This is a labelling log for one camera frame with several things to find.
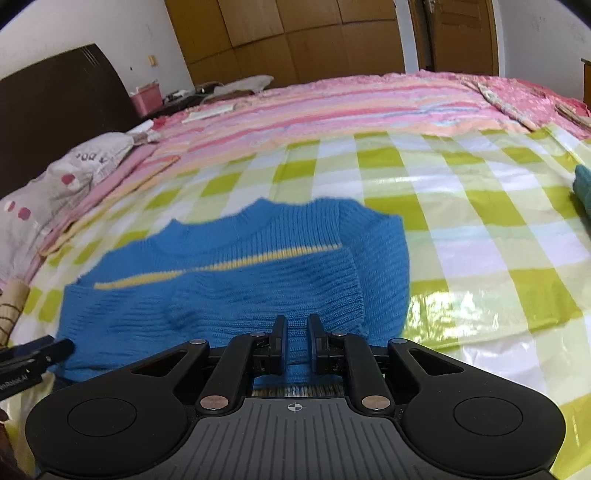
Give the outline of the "grey pillow with pink dots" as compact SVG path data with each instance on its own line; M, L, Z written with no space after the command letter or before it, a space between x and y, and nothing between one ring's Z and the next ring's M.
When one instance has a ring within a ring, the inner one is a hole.
M1 280L22 278L63 215L108 177L134 147L126 133L86 141L1 199Z

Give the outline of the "grey cloth on nightstand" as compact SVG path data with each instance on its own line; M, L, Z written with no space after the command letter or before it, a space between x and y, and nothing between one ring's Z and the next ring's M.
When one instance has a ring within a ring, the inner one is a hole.
M235 94L257 94L266 89L273 83L274 77L271 75L256 75L242 78L228 84L216 86L211 94L208 94L205 99L218 99L232 96Z

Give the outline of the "wooden wardrobe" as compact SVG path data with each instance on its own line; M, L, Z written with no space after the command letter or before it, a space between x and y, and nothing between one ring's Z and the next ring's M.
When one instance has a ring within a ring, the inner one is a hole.
M175 0L165 4L194 84L273 87L405 70L392 1Z

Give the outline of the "dark wooden headboard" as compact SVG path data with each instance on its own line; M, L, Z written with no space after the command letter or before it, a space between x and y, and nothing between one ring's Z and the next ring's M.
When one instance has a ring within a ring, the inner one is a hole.
M71 148L140 123L111 62L95 44L1 80L1 195L26 185Z

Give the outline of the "wooden side cabinet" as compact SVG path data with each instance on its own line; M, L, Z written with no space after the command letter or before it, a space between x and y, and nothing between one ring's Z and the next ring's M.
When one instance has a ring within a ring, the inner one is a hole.
M581 62L583 64L583 101L591 107L591 61L582 58Z

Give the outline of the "teal folded garment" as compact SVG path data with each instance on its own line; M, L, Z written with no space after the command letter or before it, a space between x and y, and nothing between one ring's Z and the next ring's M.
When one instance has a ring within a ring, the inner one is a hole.
M588 217L591 217L591 170L579 164L575 168L573 192L584 206Z

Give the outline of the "wooden door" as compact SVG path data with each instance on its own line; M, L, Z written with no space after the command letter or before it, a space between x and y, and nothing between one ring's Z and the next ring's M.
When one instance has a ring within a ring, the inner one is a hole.
M421 69L499 74L496 21L490 0L415 0L409 8Z

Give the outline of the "white paper on bed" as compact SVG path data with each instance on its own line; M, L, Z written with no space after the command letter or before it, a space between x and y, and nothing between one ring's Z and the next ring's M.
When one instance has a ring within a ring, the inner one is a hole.
M235 110L235 105L226 104L226 105L213 106L212 108L208 108L208 109L204 109L204 110L191 111L188 114L188 116L182 120L182 124L187 124L187 123L194 122L194 121L214 118L216 116L232 112L233 110Z

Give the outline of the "pink plastic bin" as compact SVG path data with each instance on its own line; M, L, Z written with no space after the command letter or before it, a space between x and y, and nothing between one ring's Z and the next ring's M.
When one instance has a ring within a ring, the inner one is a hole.
M135 111L140 117L145 117L163 105L160 86L157 81L137 87L129 94Z

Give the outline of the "pink striped bed cover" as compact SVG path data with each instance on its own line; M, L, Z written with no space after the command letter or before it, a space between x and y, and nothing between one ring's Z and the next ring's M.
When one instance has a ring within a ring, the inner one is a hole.
M233 104L235 110L182 124L191 111ZM119 166L51 231L22 278L77 229L96 205L111 202L181 166L187 153L211 164L297 141L346 133L396 130L453 136L475 130L535 131L554 123L578 139L590 136L582 102L520 79L434 73L358 75L218 100L140 125Z

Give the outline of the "beige brown striped pillow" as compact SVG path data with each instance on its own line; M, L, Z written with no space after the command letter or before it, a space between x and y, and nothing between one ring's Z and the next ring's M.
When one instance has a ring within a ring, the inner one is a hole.
M19 279L10 280L0 297L0 342L8 345L11 333L20 318L29 295L29 286Z

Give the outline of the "blue striped knit sweater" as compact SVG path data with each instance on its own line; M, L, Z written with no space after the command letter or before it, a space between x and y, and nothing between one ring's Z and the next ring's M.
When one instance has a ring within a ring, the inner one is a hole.
M211 222L171 221L67 285L58 337L75 350L56 374L81 382L191 339L223 347L283 316L281 382L305 384L308 317L384 346L402 333L409 299L401 217L348 199L260 199Z

